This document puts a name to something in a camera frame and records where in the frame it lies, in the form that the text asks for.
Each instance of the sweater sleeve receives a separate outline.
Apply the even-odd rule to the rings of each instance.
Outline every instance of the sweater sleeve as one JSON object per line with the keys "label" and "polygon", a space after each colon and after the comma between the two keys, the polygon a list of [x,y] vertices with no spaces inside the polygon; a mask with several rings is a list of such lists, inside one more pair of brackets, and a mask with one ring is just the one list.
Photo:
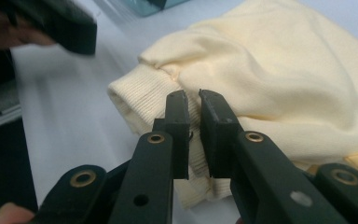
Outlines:
{"label": "sweater sleeve", "polygon": [[164,117],[185,90],[190,179],[175,182],[184,207],[230,194],[209,178],[200,143],[199,89],[224,95],[245,130],[267,134],[303,168],[358,153],[358,40],[294,0],[248,0],[227,14],[161,38],[109,85],[136,133]]}

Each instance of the white table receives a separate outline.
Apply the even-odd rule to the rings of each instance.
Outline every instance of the white table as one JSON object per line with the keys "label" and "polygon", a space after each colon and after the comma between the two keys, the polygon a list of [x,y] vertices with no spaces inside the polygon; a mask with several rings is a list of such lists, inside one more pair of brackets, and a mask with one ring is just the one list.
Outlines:
{"label": "white table", "polygon": [[[109,171],[131,158],[138,136],[111,103],[107,85],[128,73],[137,64],[137,55],[160,37],[219,16],[242,0],[191,0],[147,18],[130,16],[123,9],[105,14],[92,0],[77,2],[98,22],[95,57],[58,46],[13,49],[39,204],[70,169],[95,164]],[[300,2],[358,37],[358,1]],[[231,198],[184,211],[174,197],[173,223],[235,223],[238,217]]]}

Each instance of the black device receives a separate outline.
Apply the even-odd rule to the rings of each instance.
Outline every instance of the black device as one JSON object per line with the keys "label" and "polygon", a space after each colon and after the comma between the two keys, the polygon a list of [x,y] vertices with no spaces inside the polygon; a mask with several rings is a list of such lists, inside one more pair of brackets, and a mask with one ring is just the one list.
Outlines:
{"label": "black device", "polygon": [[[305,174],[265,134],[245,131],[221,94],[200,98],[210,174],[231,179],[244,223],[358,223],[358,171],[331,163]],[[69,171],[29,223],[172,223],[172,182],[188,178],[189,123],[185,93],[169,94],[165,119],[155,119],[130,161],[109,173]]]}
{"label": "black device", "polygon": [[97,24],[71,0],[0,0],[0,11],[14,26],[22,16],[69,51],[95,53]]}

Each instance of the cream sweater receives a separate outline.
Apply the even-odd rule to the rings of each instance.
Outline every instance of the cream sweater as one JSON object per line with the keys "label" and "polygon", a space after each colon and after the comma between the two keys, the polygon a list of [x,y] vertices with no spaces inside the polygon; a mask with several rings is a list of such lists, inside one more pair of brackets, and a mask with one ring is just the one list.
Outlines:
{"label": "cream sweater", "polygon": [[190,179],[175,181],[184,207],[230,194],[228,180],[208,174],[199,89],[221,93],[243,129],[265,133],[300,167],[358,153],[358,40],[295,0],[247,0],[165,36],[109,85],[139,134],[164,117],[167,94],[186,91]]}

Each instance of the knit fabric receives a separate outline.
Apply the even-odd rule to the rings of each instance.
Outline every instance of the knit fabric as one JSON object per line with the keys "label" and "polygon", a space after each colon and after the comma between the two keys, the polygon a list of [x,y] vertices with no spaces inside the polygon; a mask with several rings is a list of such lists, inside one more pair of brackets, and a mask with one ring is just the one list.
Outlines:
{"label": "knit fabric", "polygon": [[358,40],[295,0],[247,0],[167,35],[109,85],[138,134],[164,118],[167,94],[186,91],[190,179],[175,181],[184,207],[230,194],[228,180],[208,174],[199,89],[221,93],[243,129],[265,133],[303,168],[358,153]]}

